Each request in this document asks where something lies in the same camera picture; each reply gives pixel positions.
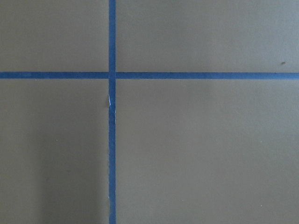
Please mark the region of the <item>long blue tape strip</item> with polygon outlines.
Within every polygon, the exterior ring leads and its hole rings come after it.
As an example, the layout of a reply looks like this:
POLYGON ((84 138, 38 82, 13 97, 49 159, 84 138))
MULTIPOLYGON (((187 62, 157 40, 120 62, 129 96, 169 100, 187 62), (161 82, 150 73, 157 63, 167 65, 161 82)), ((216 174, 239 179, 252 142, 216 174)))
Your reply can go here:
POLYGON ((116 1, 109 0, 109 223, 116 224, 116 1))

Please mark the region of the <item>crossing blue tape strip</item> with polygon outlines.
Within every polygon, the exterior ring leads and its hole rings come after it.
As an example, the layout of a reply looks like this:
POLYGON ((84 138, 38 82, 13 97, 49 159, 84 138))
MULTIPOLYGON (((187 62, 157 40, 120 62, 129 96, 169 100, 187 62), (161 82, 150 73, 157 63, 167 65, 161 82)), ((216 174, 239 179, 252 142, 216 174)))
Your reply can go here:
POLYGON ((254 72, 1 72, 1 79, 257 79, 298 80, 298 73, 254 72))

